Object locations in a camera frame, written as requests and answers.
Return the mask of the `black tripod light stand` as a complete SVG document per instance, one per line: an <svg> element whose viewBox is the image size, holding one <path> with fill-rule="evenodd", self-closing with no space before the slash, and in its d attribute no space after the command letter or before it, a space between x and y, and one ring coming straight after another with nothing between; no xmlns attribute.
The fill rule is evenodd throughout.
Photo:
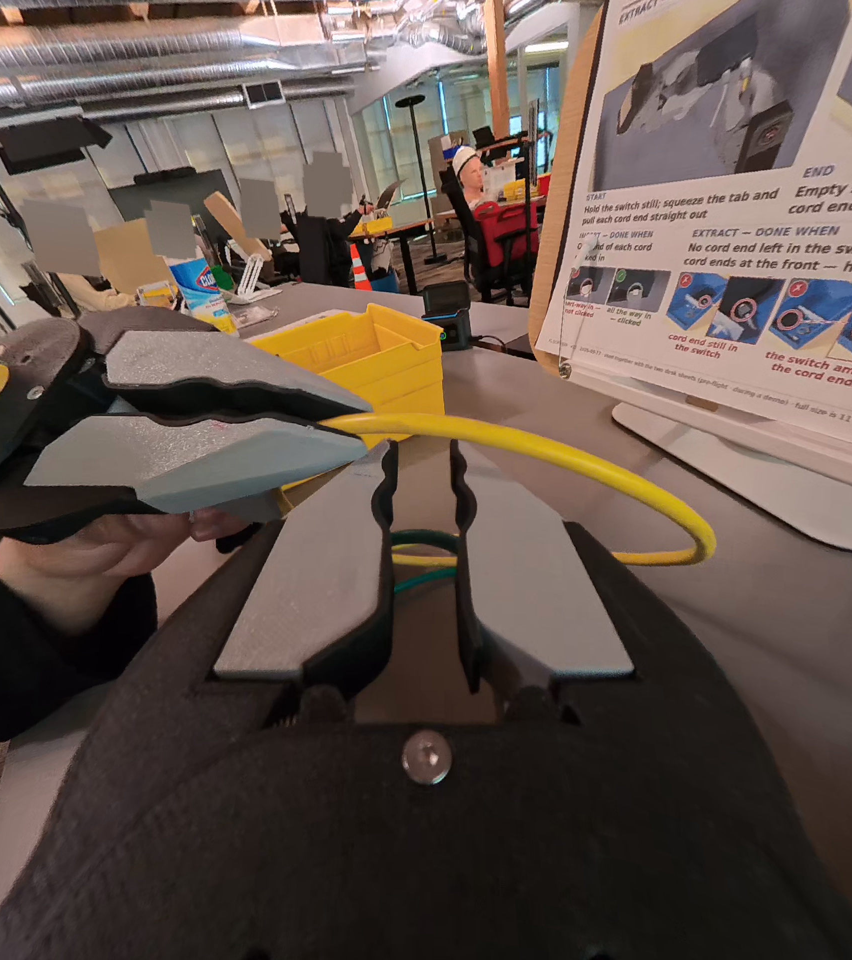
<svg viewBox="0 0 852 960"><path fill-rule="evenodd" d="M105 148L113 136L84 116L0 127L0 162L12 176L82 162L84 150Z"/></svg>

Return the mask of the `red office chair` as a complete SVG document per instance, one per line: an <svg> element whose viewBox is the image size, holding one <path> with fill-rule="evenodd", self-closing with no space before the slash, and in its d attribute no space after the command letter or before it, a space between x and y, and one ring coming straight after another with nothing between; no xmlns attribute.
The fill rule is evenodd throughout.
<svg viewBox="0 0 852 960"><path fill-rule="evenodd" d="M466 275L483 303L514 306L515 294L529 297L546 205L545 198L529 205L486 201L468 210Z"/></svg>

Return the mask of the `printed instruction sheet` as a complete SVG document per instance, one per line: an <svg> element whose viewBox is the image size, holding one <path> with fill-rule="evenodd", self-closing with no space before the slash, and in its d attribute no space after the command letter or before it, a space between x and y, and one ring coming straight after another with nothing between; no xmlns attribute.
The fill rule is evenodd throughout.
<svg viewBox="0 0 852 960"><path fill-rule="evenodd" d="M852 445L852 2L608 2L537 346Z"/></svg>

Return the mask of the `black wall screen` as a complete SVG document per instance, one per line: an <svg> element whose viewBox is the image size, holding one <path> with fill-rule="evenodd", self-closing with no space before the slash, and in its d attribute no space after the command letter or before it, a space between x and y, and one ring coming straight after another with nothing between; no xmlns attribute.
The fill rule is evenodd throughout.
<svg viewBox="0 0 852 960"><path fill-rule="evenodd" d="M223 171L197 171L192 166L136 175L132 185L109 188L108 193L124 221L144 217L154 201L188 207L192 215L206 217L205 199L214 193L227 198L237 210L238 201L230 192Z"/></svg>

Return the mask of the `person's left hand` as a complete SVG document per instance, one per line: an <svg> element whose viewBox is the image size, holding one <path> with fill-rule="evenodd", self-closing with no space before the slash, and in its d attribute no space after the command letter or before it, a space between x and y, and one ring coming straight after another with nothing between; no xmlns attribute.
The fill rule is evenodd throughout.
<svg viewBox="0 0 852 960"><path fill-rule="evenodd" d="M248 526L221 510L110 514L60 542L0 541L0 582L67 637L90 630L120 586L150 573L181 544L212 542Z"/></svg>

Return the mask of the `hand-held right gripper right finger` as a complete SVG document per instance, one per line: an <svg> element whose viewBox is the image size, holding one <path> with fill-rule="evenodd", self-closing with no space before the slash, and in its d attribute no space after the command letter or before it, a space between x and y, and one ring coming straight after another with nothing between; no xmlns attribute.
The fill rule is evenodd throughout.
<svg viewBox="0 0 852 960"><path fill-rule="evenodd" d="M634 663L562 516L453 440L456 627L469 690L624 678Z"/></svg>

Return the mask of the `small black device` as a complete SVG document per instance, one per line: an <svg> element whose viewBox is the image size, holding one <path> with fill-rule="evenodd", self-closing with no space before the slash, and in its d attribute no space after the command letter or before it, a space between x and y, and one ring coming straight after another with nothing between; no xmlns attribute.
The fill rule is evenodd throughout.
<svg viewBox="0 0 852 960"><path fill-rule="evenodd" d="M470 323L470 287L465 280L444 281L427 285L422 290L422 319L439 329L444 353L465 351L472 347Z"/></svg>

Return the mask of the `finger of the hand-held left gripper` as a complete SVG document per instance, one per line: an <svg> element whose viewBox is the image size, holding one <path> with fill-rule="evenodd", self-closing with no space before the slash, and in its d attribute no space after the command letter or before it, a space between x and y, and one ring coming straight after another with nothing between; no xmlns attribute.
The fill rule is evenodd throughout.
<svg viewBox="0 0 852 960"><path fill-rule="evenodd" d="M50 522L82 509L94 489L131 490L137 502L181 514L249 498L365 456L352 434L296 417L163 422L133 414L84 418L51 442L24 478L51 489Z"/></svg>
<svg viewBox="0 0 852 960"><path fill-rule="evenodd" d="M185 394L196 413L232 403L312 422L372 412L368 400L323 375L217 332L125 332L105 356L104 382L121 394Z"/></svg>

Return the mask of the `white display stand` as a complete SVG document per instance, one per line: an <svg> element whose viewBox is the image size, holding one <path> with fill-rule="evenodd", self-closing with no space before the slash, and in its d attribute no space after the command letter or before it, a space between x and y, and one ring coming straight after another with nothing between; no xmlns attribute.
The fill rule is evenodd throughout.
<svg viewBox="0 0 852 960"><path fill-rule="evenodd" d="M612 397L612 418L775 519L852 552L852 442L595 366L559 361L561 378Z"/></svg>

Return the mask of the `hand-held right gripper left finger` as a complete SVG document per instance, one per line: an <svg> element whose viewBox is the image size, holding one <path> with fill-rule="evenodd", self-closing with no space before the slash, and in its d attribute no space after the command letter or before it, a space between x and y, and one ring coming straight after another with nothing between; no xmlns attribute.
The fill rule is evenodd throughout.
<svg viewBox="0 0 852 960"><path fill-rule="evenodd" d="M215 663L222 681L360 692L392 651L392 500L383 440L285 518Z"/></svg>

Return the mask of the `white-capped mannequin head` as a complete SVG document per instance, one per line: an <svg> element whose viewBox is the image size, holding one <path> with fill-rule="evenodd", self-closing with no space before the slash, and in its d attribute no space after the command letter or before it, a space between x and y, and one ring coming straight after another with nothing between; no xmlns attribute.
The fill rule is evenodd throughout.
<svg viewBox="0 0 852 960"><path fill-rule="evenodd" d="M487 202L484 189L484 166L480 154L470 146L457 148L451 166L469 210Z"/></svg>

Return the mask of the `yellow plastic bin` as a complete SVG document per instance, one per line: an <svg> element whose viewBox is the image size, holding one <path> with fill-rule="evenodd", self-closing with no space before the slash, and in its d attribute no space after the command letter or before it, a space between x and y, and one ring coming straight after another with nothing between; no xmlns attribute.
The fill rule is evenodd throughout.
<svg viewBox="0 0 852 960"><path fill-rule="evenodd" d="M350 390L378 414L445 414L443 331L421 318L371 303L336 310L252 337L274 354Z"/></svg>

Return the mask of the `blue wipes pack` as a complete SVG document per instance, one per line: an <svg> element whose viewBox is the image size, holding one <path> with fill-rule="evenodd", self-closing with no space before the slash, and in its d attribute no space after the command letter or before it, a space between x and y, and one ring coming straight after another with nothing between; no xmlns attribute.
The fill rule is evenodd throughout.
<svg viewBox="0 0 852 960"><path fill-rule="evenodd" d="M239 331L207 260L163 257L192 318L237 338Z"/></svg>

